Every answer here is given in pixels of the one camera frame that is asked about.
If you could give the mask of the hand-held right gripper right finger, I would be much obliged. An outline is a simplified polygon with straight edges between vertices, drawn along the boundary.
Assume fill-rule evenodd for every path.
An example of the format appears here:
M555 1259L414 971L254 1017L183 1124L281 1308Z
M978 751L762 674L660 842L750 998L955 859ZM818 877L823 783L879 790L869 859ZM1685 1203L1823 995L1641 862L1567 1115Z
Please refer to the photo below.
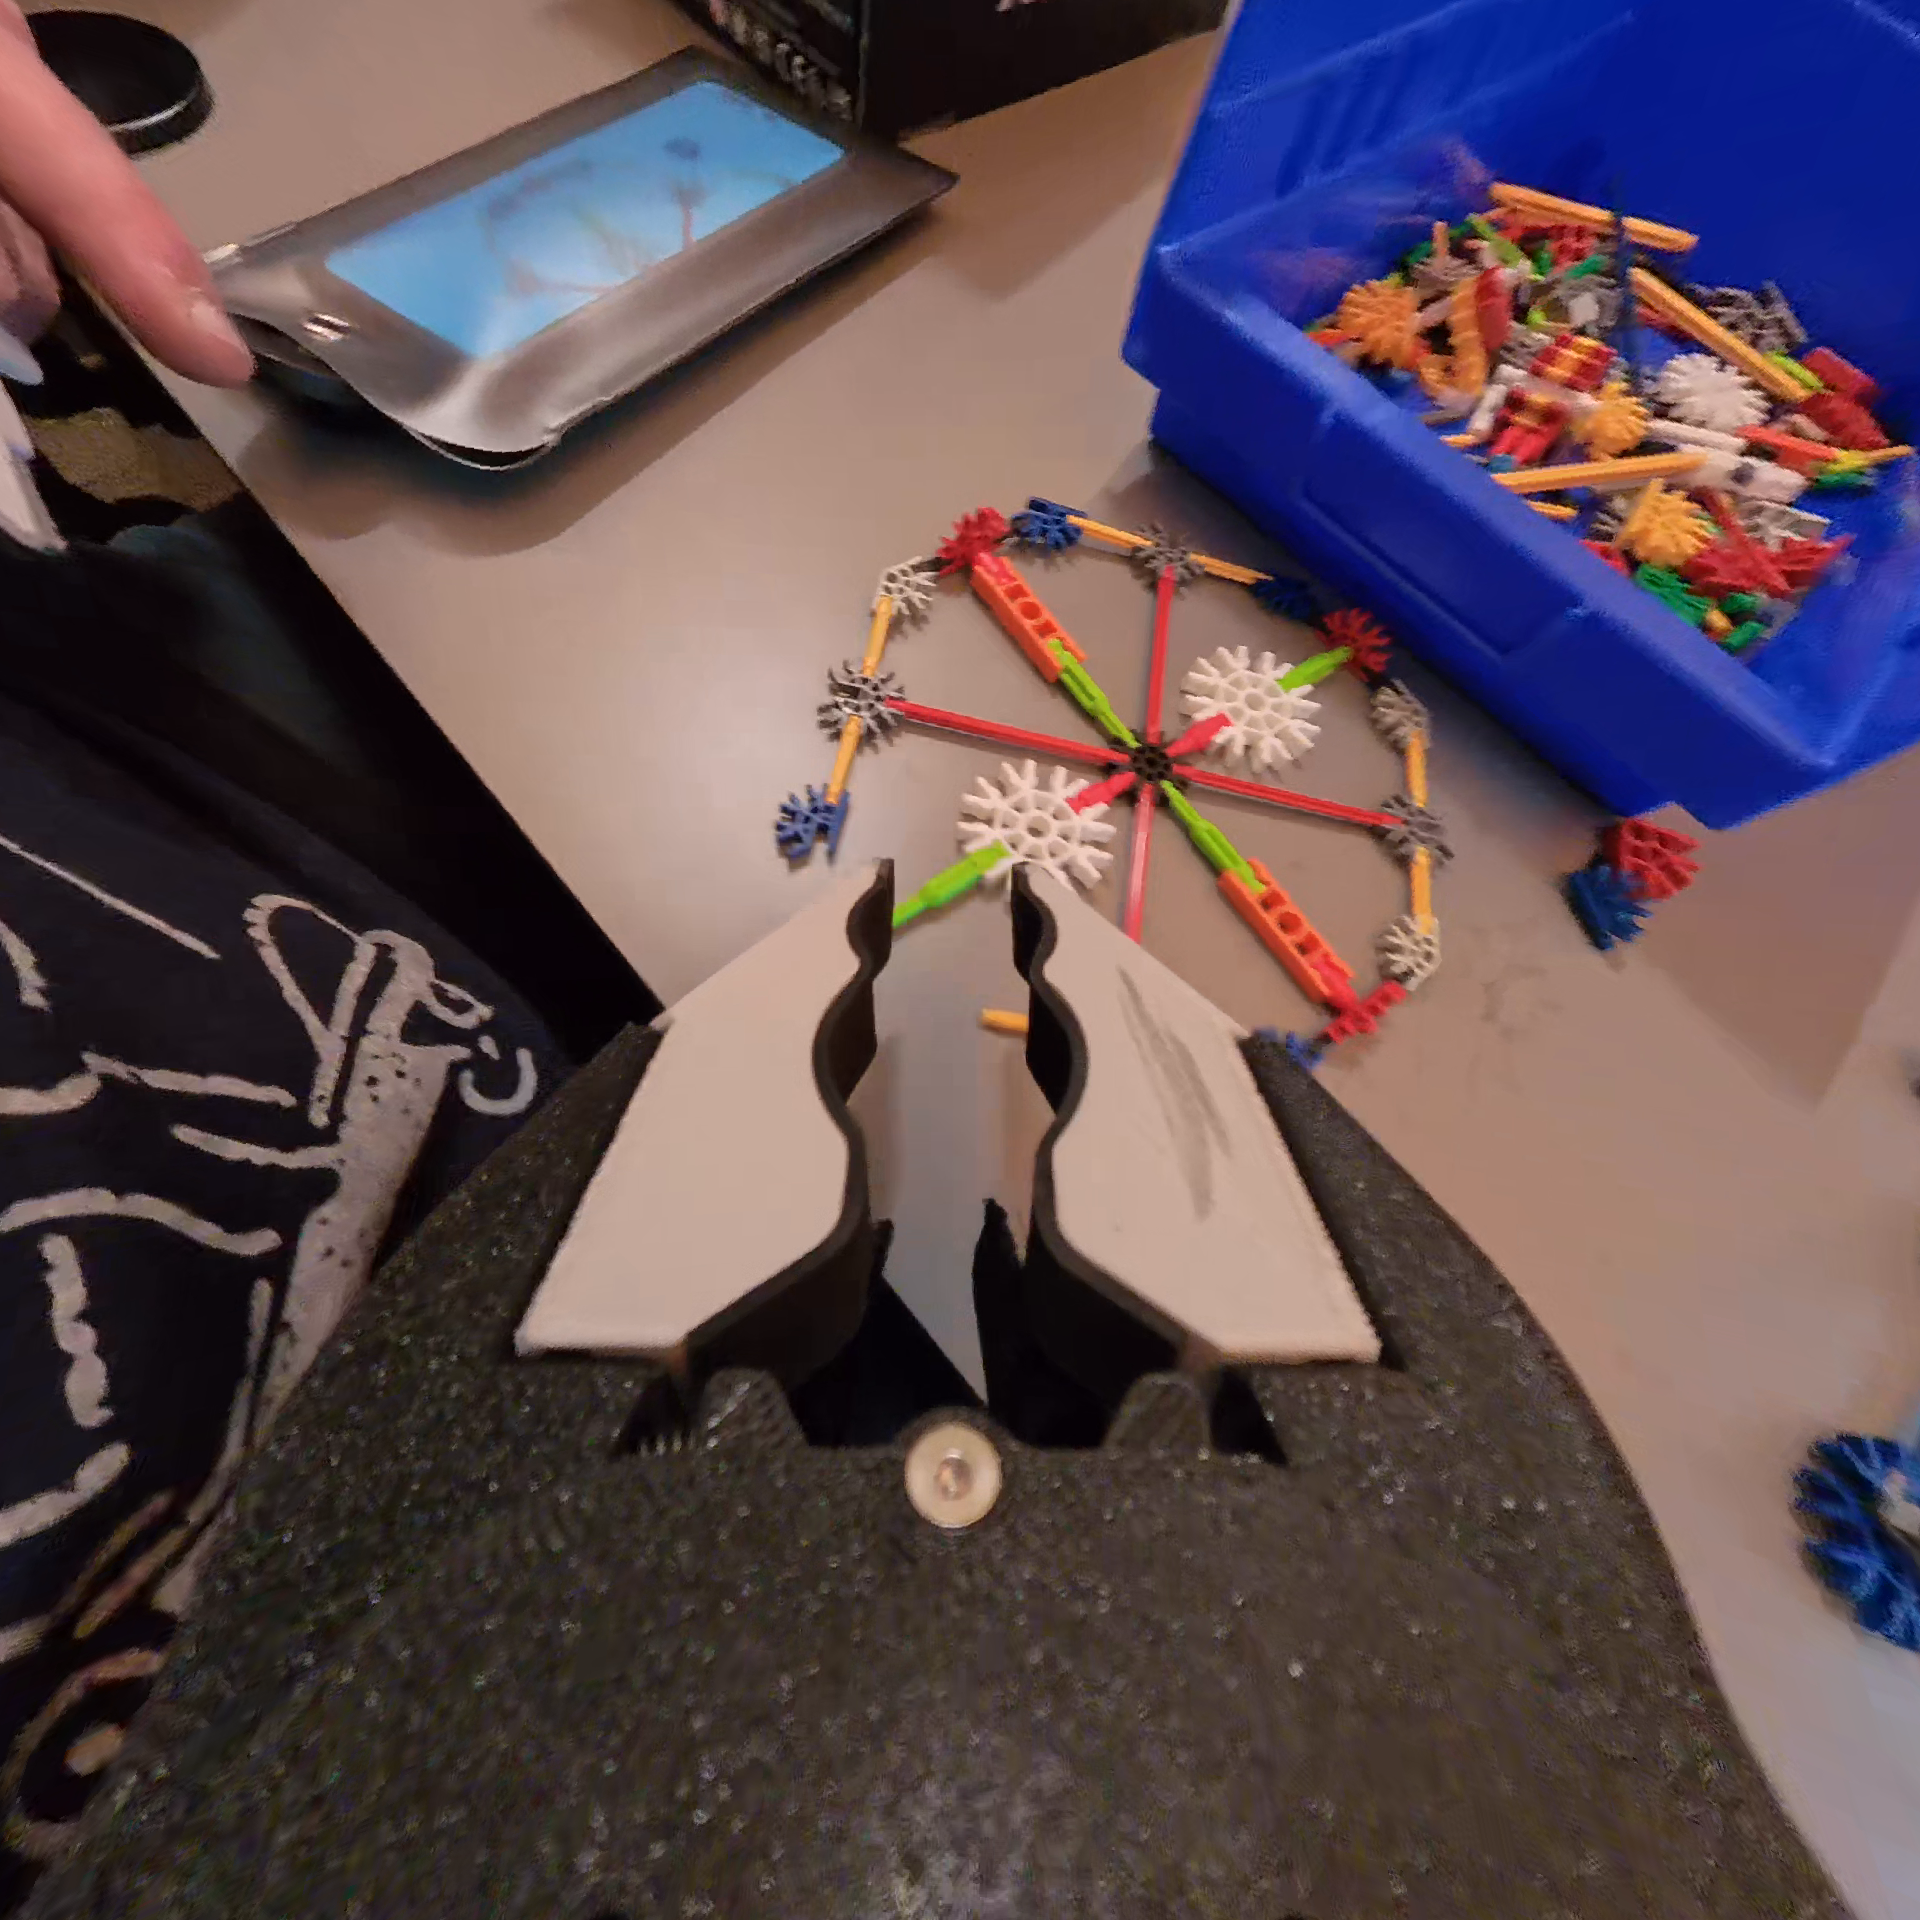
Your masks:
M977 1335L1021 1443L1111 1443L1149 1379L1212 1443L1273 1443L1254 1373L1381 1363L1381 1333L1247 1058L1253 1035L1035 866L1010 884L1023 1068L1047 1102L1020 1229L988 1203Z

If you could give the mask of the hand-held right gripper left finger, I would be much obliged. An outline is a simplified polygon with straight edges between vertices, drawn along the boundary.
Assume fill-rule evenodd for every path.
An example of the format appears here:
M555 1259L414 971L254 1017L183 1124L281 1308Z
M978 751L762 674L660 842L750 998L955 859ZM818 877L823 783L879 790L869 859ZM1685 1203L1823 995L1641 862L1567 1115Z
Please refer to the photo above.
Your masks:
M647 1028L518 1355L812 1379L851 1343L875 1263L851 1094L877 1050L893 913L893 862L863 862Z

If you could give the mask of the colourful toy rod wheel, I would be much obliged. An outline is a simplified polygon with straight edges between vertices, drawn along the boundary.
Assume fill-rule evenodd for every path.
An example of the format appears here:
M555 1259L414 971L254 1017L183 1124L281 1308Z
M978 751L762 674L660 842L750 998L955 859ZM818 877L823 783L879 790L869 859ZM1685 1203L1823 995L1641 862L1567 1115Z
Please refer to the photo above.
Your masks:
M1020 563L1090 549L1126 563L1153 594L1142 713L1130 723L1097 678L1089 649L1045 606ZM1218 647L1179 677L1170 673L1172 612L1201 582L1230 586L1260 611L1292 620L1314 654L1285 663L1250 647ZM983 716L914 701L889 666L893 639L921 625L946 586L983 609L1023 666L1077 710L1089 737L1009 727ZM946 913L1020 870L1090 891L1124 862L1121 933L1146 926L1146 884L1158 820L1205 862L1220 900L1317 1014L1305 1034L1277 1035L1286 1057L1314 1070L1337 1050L1373 1041L1389 1014L1442 965L1435 881L1451 859L1431 794L1434 724L1422 699L1389 677L1391 638L1357 609L1318 606L1301 582L1195 551L1158 531L1124 531L1077 508L1031 495L1020 511L965 514L932 555L883 572L862 652L833 668L815 724L833 742L823 781L805 783L775 813L775 853L787 868L842 849L853 774L863 751L923 731L1002 748L998 771L958 803L958 859L905 894L895 926ZM1322 693L1351 677L1389 751L1398 787L1378 805L1322 799L1279 781L1322 737ZM1403 876L1403 905L1373 941L1372 967L1339 955L1273 868L1206 817L1203 799L1241 799L1289 818L1364 833Z

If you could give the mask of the blue plastic parts bin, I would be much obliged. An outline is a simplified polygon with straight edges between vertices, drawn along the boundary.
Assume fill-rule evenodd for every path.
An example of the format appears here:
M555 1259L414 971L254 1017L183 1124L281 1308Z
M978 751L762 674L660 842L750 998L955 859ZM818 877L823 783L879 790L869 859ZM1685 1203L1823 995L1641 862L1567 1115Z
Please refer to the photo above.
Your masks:
M1613 812L1734 827L1916 748L1916 467L1742 657L1305 339L1493 180L1690 228L1916 439L1916 5L1241 5L1122 355L1155 439Z

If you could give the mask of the pile of colourful toy pieces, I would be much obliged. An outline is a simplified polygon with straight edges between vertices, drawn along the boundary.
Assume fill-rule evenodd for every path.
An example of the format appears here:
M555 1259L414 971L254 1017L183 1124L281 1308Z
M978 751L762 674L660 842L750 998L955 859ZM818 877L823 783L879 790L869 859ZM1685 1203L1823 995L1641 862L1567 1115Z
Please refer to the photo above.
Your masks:
M1916 508L1916 433L1775 281L1699 281L1693 231L1595 202L1453 194L1302 337L1716 654L1851 579L1845 510Z

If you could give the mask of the phone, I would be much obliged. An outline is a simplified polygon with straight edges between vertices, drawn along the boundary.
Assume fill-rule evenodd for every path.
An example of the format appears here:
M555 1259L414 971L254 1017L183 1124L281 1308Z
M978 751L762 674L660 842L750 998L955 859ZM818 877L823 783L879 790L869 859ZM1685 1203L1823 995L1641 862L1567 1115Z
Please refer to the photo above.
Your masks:
M746 63L679 51L209 266L268 367L503 471L953 187Z

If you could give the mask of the person's left hand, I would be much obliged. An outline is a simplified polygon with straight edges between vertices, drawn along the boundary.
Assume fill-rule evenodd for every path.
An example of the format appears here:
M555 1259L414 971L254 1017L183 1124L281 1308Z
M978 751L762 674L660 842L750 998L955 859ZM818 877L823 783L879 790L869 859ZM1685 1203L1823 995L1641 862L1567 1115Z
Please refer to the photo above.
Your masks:
M28 19L3 5L3 332L4 372L30 374L52 324L57 261L161 363L210 389L239 389L254 357L189 246L111 138L42 60Z

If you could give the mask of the red wedge toy connector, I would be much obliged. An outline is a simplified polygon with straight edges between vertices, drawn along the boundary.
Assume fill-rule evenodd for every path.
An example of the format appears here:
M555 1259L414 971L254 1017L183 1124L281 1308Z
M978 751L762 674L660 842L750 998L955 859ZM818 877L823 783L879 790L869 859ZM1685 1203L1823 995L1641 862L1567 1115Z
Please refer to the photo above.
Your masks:
M1699 877L1695 838L1643 818L1621 818L1601 834L1603 863L1633 899L1671 900Z

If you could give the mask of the dark printed t-shirt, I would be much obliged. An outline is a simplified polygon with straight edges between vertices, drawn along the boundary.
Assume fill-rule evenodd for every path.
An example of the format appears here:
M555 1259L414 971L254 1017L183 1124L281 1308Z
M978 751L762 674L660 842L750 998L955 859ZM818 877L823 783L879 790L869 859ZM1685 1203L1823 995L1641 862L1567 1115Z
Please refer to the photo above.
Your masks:
M361 863L4 694L4 1911L73 1839L250 1454L575 1061Z

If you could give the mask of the black cardboard box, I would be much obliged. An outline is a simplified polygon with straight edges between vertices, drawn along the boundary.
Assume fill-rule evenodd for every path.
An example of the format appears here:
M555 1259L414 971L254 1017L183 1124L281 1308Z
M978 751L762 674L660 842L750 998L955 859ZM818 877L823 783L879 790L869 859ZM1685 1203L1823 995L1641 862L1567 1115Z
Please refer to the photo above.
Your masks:
M1213 33L1226 2L681 2L767 81L877 138L965 123Z

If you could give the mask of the black round disc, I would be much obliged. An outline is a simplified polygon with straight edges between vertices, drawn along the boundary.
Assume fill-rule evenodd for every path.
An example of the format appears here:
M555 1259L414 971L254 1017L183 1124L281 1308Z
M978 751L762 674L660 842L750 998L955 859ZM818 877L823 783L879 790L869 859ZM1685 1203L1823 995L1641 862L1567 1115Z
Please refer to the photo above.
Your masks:
M202 60L148 21L99 10L28 15L38 60L137 157L202 133L213 90Z

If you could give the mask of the toy car frame with wheels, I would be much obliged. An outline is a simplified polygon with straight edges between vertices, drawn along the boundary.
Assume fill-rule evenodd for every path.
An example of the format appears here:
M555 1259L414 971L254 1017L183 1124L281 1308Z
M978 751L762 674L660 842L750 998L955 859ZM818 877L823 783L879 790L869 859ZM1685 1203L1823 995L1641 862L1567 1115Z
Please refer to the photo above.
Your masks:
M1823 1436L1809 1450L1791 1487L1811 1573L1862 1633L1916 1652L1916 1450L1857 1431Z

